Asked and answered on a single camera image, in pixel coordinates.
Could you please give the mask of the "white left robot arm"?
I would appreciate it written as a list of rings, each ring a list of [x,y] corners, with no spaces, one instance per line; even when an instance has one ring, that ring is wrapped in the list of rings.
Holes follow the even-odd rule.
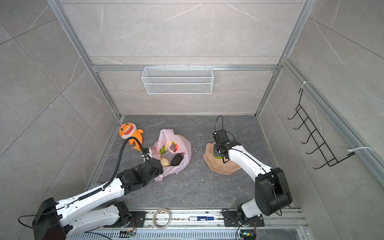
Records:
[[[43,201],[33,216],[32,229],[36,240],[66,240],[99,227],[124,227],[132,223],[132,214],[124,202],[115,202],[103,209],[101,205],[146,186],[163,173],[157,159],[117,174],[111,183],[93,188],[77,196]]]

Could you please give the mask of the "pink scalloped plastic bowl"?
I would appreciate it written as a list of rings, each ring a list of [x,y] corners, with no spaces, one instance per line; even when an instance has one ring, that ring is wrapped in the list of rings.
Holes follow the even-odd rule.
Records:
[[[208,143],[206,145],[204,160],[212,171],[223,175],[231,175],[241,169],[241,167],[233,161],[228,161],[224,164],[222,158],[216,158],[214,156],[214,143]]]

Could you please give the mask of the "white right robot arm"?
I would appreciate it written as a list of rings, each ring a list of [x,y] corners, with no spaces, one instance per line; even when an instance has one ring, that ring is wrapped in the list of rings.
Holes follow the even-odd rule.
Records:
[[[214,156],[221,157],[224,164],[236,163],[255,183],[255,197],[238,206],[241,224],[260,215],[281,215],[281,209],[293,202],[284,171],[257,160],[236,139],[230,140],[224,129],[213,132],[213,137]]]

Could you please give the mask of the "pink plastic bag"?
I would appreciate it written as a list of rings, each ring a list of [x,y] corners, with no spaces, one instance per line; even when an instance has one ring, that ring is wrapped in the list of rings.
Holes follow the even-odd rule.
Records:
[[[165,153],[160,155],[160,149],[165,147]],[[181,135],[174,133],[172,129],[163,129],[160,131],[158,140],[155,142],[153,147],[151,147],[152,157],[159,160],[161,157],[164,157],[169,160],[170,164],[172,159],[177,154],[183,154],[184,159],[179,166],[163,167],[163,173],[155,178],[156,182],[161,182],[164,177],[167,177],[172,174],[177,174],[178,172],[184,170],[191,161],[192,158],[192,146],[191,143]]]

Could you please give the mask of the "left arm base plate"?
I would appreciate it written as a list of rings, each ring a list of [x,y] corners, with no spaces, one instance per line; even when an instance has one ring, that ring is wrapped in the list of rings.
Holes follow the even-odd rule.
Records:
[[[119,218],[116,223],[111,225],[113,228],[133,228],[134,225],[138,228],[144,226],[146,220],[147,212],[145,211],[133,211],[129,213],[119,214]]]

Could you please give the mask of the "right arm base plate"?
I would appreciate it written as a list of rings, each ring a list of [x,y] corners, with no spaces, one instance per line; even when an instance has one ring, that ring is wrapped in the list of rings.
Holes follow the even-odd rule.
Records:
[[[253,218],[247,218],[240,211],[230,211],[223,209],[221,211],[225,227],[264,227],[265,222],[262,215],[255,216]]]

